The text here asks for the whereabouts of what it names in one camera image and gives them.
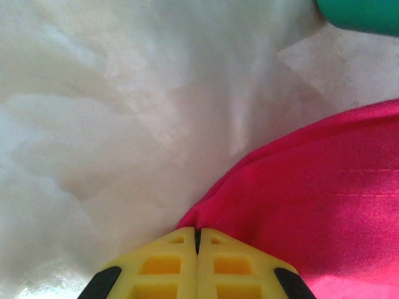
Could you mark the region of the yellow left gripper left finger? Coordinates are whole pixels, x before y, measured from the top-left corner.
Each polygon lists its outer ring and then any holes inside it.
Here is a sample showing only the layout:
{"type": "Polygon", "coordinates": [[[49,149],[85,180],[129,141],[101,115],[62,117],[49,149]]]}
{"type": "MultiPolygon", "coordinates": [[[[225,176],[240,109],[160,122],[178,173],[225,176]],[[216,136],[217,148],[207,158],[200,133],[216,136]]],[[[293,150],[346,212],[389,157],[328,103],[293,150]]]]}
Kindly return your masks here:
{"type": "Polygon", "coordinates": [[[108,262],[79,298],[196,298],[196,234],[175,230],[108,262]]]}

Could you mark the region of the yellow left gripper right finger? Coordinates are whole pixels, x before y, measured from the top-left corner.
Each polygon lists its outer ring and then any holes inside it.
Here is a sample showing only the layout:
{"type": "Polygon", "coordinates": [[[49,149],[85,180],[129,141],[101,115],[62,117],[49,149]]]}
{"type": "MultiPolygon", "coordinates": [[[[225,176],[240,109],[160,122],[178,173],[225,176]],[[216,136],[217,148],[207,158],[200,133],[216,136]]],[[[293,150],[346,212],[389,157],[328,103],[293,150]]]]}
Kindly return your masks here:
{"type": "Polygon", "coordinates": [[[315,298],[289,263],[218,230],[196,231],[198,298],[315,298]]]}

